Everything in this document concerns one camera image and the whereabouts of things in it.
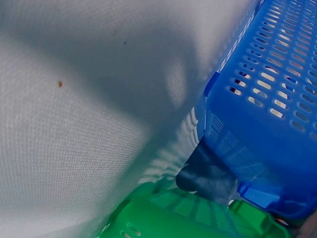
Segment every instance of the blue plastic basket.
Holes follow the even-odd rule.
[[[242,197],[287,218],[317,206],[317,1],[266,0],[207,99],[206,143]]]

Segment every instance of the white mesh fabric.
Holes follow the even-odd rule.
[[[173,178],[258,2],[0,1],[0,237],[94,237],[139,183]]]

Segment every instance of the fabric surface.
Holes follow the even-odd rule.
[[[95,237],[139,183],[173,179],[259,2],[0,1],[0,237]]]

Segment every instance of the plastic basket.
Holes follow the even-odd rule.
[[[290,238],[270,214],[246,202],[228,209],[172,189],[122,204],[101,238]]]
[[[315,0],[266,0],[207,99],[206,143],[242,197],[301,218],[317,206]]]

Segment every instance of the green plastic basket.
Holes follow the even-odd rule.
[[[179,189],[135,194],[113,213],[100,238],[291,238],[270,214],[244,201],[225,207]]]

